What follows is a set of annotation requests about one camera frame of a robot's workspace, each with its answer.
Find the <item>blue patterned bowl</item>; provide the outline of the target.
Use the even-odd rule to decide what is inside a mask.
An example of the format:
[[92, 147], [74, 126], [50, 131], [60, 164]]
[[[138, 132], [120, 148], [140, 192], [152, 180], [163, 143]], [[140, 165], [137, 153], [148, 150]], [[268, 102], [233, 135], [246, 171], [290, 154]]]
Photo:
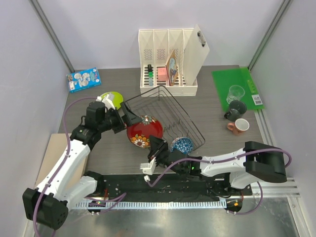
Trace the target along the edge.
[[190, 154], [193, 151], [194, 144], [192, 140], [188, 137], [178, 137], [174, 139], [170, 146], [170, 151], [173, 152], [178, 150], [183, 154]]

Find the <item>grey mug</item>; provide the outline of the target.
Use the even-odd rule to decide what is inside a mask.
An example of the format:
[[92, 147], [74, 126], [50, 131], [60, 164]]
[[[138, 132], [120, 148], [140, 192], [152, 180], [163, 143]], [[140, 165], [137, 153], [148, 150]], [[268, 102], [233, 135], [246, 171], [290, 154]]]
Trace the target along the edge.
[[228, 111], [224, 114], [224, 118], [229, 121], [235, 122], [237, 119], [242, 118], [242, 116], [247, 111], [247, 105], [239, 100], [234, 100], [229, 104]]

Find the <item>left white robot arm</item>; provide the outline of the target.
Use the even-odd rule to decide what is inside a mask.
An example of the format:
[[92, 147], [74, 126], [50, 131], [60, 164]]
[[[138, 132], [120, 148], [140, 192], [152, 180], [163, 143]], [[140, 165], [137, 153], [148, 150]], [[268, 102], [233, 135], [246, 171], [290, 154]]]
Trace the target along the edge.
[[103, 178], [97, 173], [82, 176], [70, 189], [67, 184], [101, 140], [103, 132], [118, 133], [141, 121], [125, 103], [121, 103], [119, 109], [101, 101], [88, 105], [80, 125], [71, 134], [66, 134], [66, 149], [52, 170], [36, 188], [27, 188], [22, 195], [26, 217], [33, 222], [36, 235], [39, 234], [38, 224], [57, 230], [78, 202], [90, 194], [100, 197], [104, 193]]

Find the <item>dark red plate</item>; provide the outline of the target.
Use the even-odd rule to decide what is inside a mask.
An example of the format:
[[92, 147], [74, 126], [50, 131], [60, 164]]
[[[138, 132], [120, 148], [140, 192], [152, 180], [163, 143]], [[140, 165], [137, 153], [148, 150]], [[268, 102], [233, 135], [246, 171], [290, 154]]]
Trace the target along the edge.
[[127, 128], [130, 142], [139, 148], [150, 148], [150, 136], [162, 138], [163, 127], [158, 119], [149, 115], [141, 115], [141, 122]]

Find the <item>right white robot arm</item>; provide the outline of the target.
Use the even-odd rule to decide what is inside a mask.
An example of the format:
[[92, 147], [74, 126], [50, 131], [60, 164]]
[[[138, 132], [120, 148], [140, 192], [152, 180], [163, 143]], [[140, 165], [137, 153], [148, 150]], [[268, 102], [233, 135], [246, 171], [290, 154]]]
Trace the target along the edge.
[[229, 179], [223, 182], [223, 189], [234, 195], [254, 182], [285, 183], [289, 163], [284, 162], [284, 156], [292, 159], [285, 150], [254, 141], [246, 142], [235, 152], [212, 157], [193, 157], [178, 149], [170, 151], [168, 143], [155, 136], [150, 136], [150, 143], [149, 170], [144, 172], [144, 180], [150, 187], [170, 170], [200, 179], [228, 173]]

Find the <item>yellow-green plate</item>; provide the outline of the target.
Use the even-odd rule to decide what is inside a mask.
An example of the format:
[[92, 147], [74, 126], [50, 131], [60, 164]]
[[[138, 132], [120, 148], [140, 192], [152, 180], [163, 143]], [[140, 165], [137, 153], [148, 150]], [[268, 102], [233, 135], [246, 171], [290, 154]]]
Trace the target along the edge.
[[101, 96], [102, 99], [104, 99], [108, 94], [111, 94], [112, 95], [112, 102], [115, 106], [116, 109], [119, 109], [121, 107], [121, 103], [124, 101], [123, 99], [123, 96], [116, 92], [116, 91], [110, 91], [110, 92], [106, 92], [106, 93], [103, 93]]

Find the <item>pink mug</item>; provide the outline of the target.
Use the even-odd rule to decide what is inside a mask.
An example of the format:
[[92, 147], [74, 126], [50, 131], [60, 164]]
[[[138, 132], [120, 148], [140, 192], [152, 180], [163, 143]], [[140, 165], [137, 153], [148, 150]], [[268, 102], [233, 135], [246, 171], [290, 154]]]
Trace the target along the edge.
[[230, 122], [227, 124], [227, 129], [230, 130], [234, 135], [241, 135], [249, 128], [249, 122], [243, 118], [239, 118], [235, 122]]

